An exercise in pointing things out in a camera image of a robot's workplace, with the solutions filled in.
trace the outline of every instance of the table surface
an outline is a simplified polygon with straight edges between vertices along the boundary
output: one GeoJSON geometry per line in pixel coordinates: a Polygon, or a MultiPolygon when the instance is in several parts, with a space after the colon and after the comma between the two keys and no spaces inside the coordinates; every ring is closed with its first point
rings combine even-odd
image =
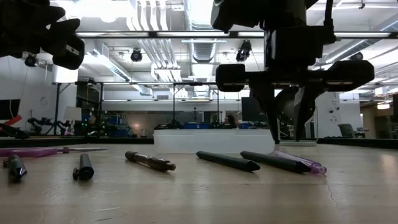
{"type": "Polygon", "coordinates": [[[154,155],[154,146],[85,146],[109,147],[89,153],[88,182],[72,179],[79,153],[24,159],[19,184],[3,169],[0,223],[398,223],[398,151],[281,146],[328,168],[300,175],[265,165],[247,173],[194,154],[160,155],[177,169],[157,172],[124,158],[154,155]]]}

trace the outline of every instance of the desk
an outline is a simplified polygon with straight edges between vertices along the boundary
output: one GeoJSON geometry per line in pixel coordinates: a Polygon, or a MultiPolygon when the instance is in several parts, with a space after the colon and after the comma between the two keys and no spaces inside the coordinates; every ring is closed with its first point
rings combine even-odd
{"type": "Polygon", "coordinates": [[[274,140],[268,129],[167,129],[155,130],[158,153],[270,153],[274,140]]]}
{"type": "Polygon", "coordinates": [[[89,182],[72,179],[74,153],[24,159],[28,175],[17,185],[2,172],[1,224],[398,223],[398,151],[282,147],[328,168],[316,176],[265,165],[247,173],[193,154],[160,155],[177,165],[165,173],[124,158],[154,155],[153,145],[76,147],[109,147],[89,153],[89,182]]]}

